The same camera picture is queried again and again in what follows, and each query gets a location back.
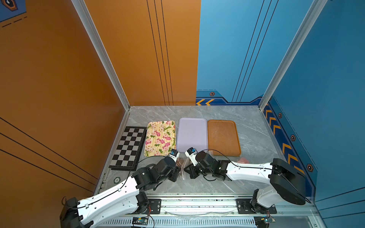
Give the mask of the ziploc bag ring cookies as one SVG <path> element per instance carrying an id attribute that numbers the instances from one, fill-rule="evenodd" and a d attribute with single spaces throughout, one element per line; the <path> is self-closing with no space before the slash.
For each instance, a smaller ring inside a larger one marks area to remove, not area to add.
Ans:
<path id="1" fill-rule="evenodd" d="M 191 161 L 189 158 L 183 157 L 178 158 L 176 161 L 176 166 L 178 167 L 179 171 L 179 177 L 181 180 L 187 180 L 189 177 L 189 174 L 184 170 L 191 164 Z"/>

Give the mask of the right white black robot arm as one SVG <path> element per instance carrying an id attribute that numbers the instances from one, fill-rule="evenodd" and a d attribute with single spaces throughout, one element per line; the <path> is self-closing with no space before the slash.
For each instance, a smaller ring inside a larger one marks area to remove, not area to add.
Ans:
<path id="1" fill-rule="evenodd" d="M 202 175 L 212 176 L 220 181 L 255 181 L 266 184 L 256 189 L 249 202 L 240 204 L 241 208 L 253 213 L 269 214 L 275 204 L 282 201 L 294 205 L 310 202 L 306 194 L 305 175 L 282 159 L 269 163 L 243 164 L 231 160 L 216 160 L 205 151 L 189 148 L 185 152 L 191 164 L 184 168 L 191 179 Z"/>

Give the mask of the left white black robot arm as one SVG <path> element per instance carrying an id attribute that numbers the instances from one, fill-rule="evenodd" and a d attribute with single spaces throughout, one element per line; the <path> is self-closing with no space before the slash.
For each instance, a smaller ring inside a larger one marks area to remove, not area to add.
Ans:
<path id="1" fill-rule="evenodd" d="M 166 179 L 177 180 L 178 157 L 179 152 L 172 150 L 157 164 L 139 168 L 113 188 L 90 198 L 67 200 L 60 214 L 61 227 L 96 228 L 120 215 L 145 212 L 149 204 L 146 191 L 156 190 Z"/>

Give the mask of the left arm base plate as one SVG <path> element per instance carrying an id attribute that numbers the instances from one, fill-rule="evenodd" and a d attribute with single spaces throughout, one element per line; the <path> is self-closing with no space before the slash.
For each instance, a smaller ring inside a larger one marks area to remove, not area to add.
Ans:
<path id="1" fill-rule="evenodd" d="M 156 215 L 161 213 L 161 199 L 150 199 L 148 205 L 143 206 L 137 214 Z"/>

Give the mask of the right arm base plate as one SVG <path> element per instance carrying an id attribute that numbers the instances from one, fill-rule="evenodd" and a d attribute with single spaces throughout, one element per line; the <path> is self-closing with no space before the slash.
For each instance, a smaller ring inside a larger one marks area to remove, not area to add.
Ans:
<path id="1" fill-rule="evenodd" d="M 250 199 L 236 199 L 236 207 L 239 214 L 277 214 L 275 205 L 268 209 L 260 205 L 254 207 Z"/>

